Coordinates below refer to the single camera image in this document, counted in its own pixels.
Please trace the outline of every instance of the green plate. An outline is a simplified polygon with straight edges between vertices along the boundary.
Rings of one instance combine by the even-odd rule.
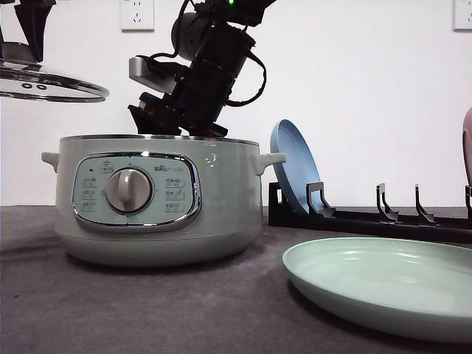
[[[321,308],[383,332],[472,343],[472,250],[412,240],[344,237],[300,243],[282,257]]]

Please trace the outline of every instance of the cooker handle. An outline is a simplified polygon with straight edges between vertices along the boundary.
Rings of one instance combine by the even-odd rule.
[[[54,167],[54,172],[58,172],[58,165],[59,165],[59,154],[58,153],[42,153],[41,160],[50,164]]]
[[[288,155],[286,153],[267,153],[256,156],[256,176],[262,175],[271,164],[281,164],[282,162],[287,162],[287,159]]]

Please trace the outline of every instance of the control panel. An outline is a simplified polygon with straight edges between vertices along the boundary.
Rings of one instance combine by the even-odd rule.
[[[177,229],[198,214],[195,165],[179,155],[104,153],[82,160],[72,206],[78,220],[105,231]]]

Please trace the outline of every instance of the glass lid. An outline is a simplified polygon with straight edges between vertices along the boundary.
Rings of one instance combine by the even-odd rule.
[[[0,59],[0,97],[50,102],[102,102],[110,92],[37,63],[13,63]]]

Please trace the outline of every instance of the control knob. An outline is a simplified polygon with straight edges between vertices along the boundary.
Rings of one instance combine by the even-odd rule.
[[[140,210],[148,203],[150,195],[149,178],[134,168],[116,171],[106,186],[108,202],[120,212]]]

